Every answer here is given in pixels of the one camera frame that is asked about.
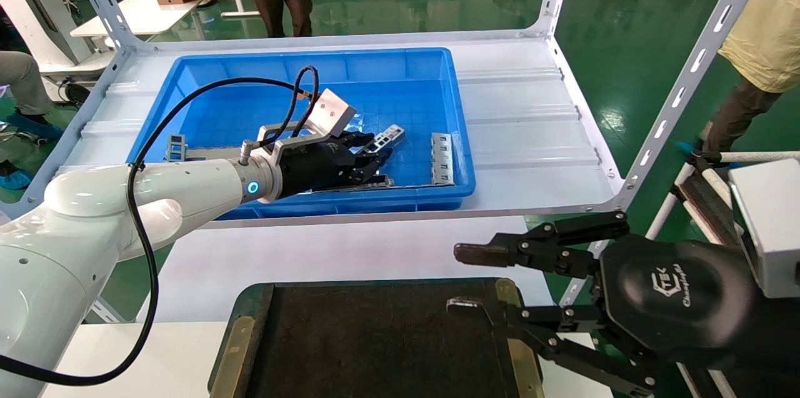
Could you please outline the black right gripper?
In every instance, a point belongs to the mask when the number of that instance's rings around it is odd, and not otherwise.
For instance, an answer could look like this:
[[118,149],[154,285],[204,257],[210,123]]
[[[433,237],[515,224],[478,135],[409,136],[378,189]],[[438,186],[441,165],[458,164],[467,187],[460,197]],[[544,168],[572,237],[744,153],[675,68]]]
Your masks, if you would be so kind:
[[[599,258],[606,313],[593,305],[486,306],[449,299],[447,312],[480,319],[492,334],[517,339],[546,361],[631,397],[656,389],[656,356],[702,367],[729,367],[760,296],[748,262],[734,248],[702,241],[656,242],[623,236]],[[597,332],[623,362],[562,338]]]

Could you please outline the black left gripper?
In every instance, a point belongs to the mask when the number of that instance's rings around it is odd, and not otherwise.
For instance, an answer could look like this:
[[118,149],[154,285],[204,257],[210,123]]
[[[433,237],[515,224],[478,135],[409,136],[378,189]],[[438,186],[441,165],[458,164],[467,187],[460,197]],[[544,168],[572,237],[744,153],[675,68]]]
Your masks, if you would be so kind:
[[374,133],[343,131],[337,139],[303,145],[283,152],[279,198],[305,191],[367,184],[391,158],[394,149],[352,153],[374,142]]

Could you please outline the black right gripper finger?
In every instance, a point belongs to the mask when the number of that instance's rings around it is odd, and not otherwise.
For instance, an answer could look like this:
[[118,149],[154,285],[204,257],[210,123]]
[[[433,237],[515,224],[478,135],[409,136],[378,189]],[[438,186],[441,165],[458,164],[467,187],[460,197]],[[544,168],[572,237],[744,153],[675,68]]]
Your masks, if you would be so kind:
[[521,266],[540,272],[585,279],[599,270],[599,262],[577,245],[614,241],[629,234],[628,216],[608,211],[543,222],[524,234],[497,233],[487,244],[458,242],[454,258],[467,265]]

